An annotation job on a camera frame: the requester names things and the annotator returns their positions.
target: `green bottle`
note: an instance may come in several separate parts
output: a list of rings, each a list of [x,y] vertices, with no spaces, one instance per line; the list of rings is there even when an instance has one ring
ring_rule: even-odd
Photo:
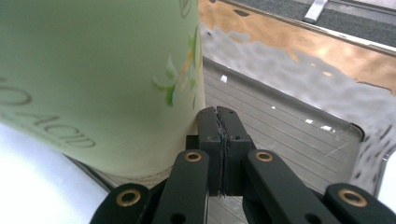
[[[204,107],[197,0],[0,2],[0,122],[152,185]]]

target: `black plastic part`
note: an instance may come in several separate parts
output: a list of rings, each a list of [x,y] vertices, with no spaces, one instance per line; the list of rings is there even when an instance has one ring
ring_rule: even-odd
[[[229,196],[242,196],[244,191],[244,177],[242,160],[248,152],[255,148],[250,136],[235,111],[219,106],[218,114],[222,128],[227,134],[227,146],[224,150],[224,193]]]
[[[272,224],[272,220],[262,205],[262,203],[254,203],[247,198],[243,198],[242,207],[248,224]]]
[[[186,136],[186,150],[199,148],[198,135]]]
[[[125,190],[133,190],[138,192],[139,199],[136,203],[129,206],[122,206],[118,203],[118,197],[125,192]],[[135,194],[125,194],[124,197],[136,197]],[[124,201],[131,201],[132,199],[123,198]],[[115,223],[144,223],[142,222],[143,214],[149,203],[149,190],[141,185],[125,184],[121,185],[107,195],[105,200],[100,204],[92,217],[91,224],[108,224]]]
[[[349,184],[335,184],[327,187],[324,202],[342,223],[396,223],[395,214],[384,204],[365,190]]]
[[[313,189],[311,189],[311,191],[312,191],[312,193],[314,193],[315,196],[317,196],[317,198],[323,203],[324,195],[321,194],[321,193],[319,193],[319,192],[317,192],[317,191],[315,191],[315,190],[313,190]]]
[[[151,223],[152,219],[154,218],[154,214],[157,211],[161,196],[163,195],[163,189],[165,188],[166,181],[167,179],[148,191],[149,199],[144,216],[142,217],[142,224]]]
[[[340,223],[274,152],[250,151],[244,165],[274,224]]]
[[[188,160],[190,153],[195,156]],[[179,153],[152,223],[206,223],[208,168],[209,157],[204,151],[186,150]]]
[[[209,155],[209,195],[218,196],[223,172],[223,146],[219,133],[218,117],[215,108],[201,110],[198,120],[198,147]]]

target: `leaf graphic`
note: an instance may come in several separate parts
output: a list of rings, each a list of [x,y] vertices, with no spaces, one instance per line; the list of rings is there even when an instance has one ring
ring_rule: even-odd
[[[170,106],[174,105],[174,94],[175,94],[176,84],[168,87],[166,90],[166,103]]]
[[[153,87],[154,89],[158,90],[158,91],[166,91],[166,89],[167,89],[166,86],[161,85],[161,84],[158,82],[158,80],[157,80],[156,77],[153,77],[153,78],[152,78],[151,84],[152,84],[152,87]]]
[[[172,62],[172,56],[170,55],[168,57],[168,63],[166,64],[166,75],[168,75],[168,77],[172,79],[175,79],[177,77],[177,71]]]

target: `brass insert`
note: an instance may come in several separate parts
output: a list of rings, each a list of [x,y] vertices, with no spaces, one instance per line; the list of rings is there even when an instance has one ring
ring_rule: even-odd
[[[117,196],[117,204],[122,207],[128,207],[139,202],[140,197],[141,197],[140,192],[137,189],[126,189]]]
[[[351,189],[340,189],[338,191],[338,196],[346,203],[357,207],[367,206],[367,200],[361,196],[358,192]]]
[[[202,156],[198,152],[189,152],[186,154],[186,161],[200,161]]]
[[[274,157],[268,152],[258,152],[256,153],[256,158],[259,161],[272,161]]]

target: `screw hole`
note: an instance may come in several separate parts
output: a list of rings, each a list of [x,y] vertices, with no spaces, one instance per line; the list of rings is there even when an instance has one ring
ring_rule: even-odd
[[[117,196],[117,204],[122,207],[128,207],[136,204],[140,200],[140,192],[137,189],[127,189]]]
[[[361,194],[350,189],[340,189],[338,191],[338,196],[344,202],[357,207],[365,207],[368,203],[367,200],[363,196],[361,196]]]
[[[306,214],[305,219],[311,224],[321,224],[320,218],[314,214]]]
[[[183,224],[186,222],[186,216],[180,213],[173,214],[171,216],[172,224]]]
[[[201,154],[197,153],[197,152],[190,152],[187,153],[185,159],[186,161],[200,161],[202,158]]]
[[[256,154],[256,158],[259,161],[272,161],[274,159],[274,157],[271,154],[267,153],[267,152],[258,152]]]

